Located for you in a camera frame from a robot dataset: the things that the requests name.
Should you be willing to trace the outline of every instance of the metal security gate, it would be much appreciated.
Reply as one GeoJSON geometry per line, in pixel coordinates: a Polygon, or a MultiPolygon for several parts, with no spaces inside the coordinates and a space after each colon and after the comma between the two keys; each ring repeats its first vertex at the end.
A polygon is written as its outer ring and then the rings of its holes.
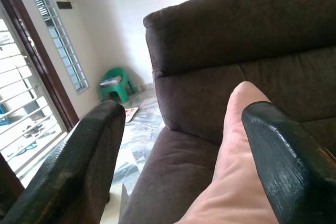
{"type": "Polygon", "coordinates": [[[27,55],[0,4],[0,152],[19,178],[66,134],[27,55]]]}

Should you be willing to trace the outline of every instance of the white wall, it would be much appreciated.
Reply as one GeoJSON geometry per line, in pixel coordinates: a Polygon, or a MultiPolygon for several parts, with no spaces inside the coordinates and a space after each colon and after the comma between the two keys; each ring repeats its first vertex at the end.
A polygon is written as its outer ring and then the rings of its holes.
{"type": "Polygon", "coordinates": [[[136,86],[152,82],[142,19],[187,0],[76,0],[103,71],[123,66],[136,86]]]}
{"type": "Polygon", "coordinates": [[[66,68],[59,56],[53,40],[49,35],[46,25],[35,6],[34,1],[23,0],[23,2],[71,100],[71,103],[78,116],[81,118],[97,103],[99,103],[100,98],[98,95],[98,83],[104,73],[101,68],[100,58],[94,51],[91,38],[86,30],[86,26],[81,18],[81,15],[79,14],[78,8],[74,6],[73,9],[58,11],[89,83],[89,88],[80,94],[75,91],[75,87],[70,80],[66,68]]]}

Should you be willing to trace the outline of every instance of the sofa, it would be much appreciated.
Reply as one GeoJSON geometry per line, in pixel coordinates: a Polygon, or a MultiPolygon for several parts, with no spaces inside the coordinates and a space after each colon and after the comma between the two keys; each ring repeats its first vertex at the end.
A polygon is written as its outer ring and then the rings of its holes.
{"type": "Polygon", "coordinates": [[[242,81],[335,155],[335,17],[336,0],[190,0],[148,15],[166,127],[120,224],[172,224],[186,213],[212,181],[227,101],[242,81]]]}

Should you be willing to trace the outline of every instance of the doormat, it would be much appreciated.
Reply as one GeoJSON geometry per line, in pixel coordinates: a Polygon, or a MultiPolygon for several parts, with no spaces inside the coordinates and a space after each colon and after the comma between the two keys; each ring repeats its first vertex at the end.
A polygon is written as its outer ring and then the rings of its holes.
{"type": "Polygon", "coordinates": [[[133,116],[135,115],[135,113],[137,112],[138,109],[139,109],[138,107],[125,109],[126,123],[129,123],[132,120],[133,116]]]}

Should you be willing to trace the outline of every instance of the green plastic stool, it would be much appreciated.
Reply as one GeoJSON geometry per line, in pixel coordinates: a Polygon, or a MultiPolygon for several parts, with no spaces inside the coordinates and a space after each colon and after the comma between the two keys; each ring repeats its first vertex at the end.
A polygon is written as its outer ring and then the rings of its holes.
{"type": "Polygon", "coordinates": [[[109,87],[102,87],[102,86],[100,87],[103,100],[104,101],[108,100],[109,93],[116,92],[118,96],[120,97],[120,100],[122,103],[128,102],[129,98],[126,92],[126,85],[128,84],[130,86],[133,94],[135,94],[135,89],[134,89],[132,82],[128,78],[128,75],[125,72],[125,70],[123,70],[122,68],[113,68],[104,75],[104,77],[102,78],[102,81],[116,77],[116,76],[121,76],[122,80],[120,83],[118,83],[117,85],[109,86],[109,87]]]}

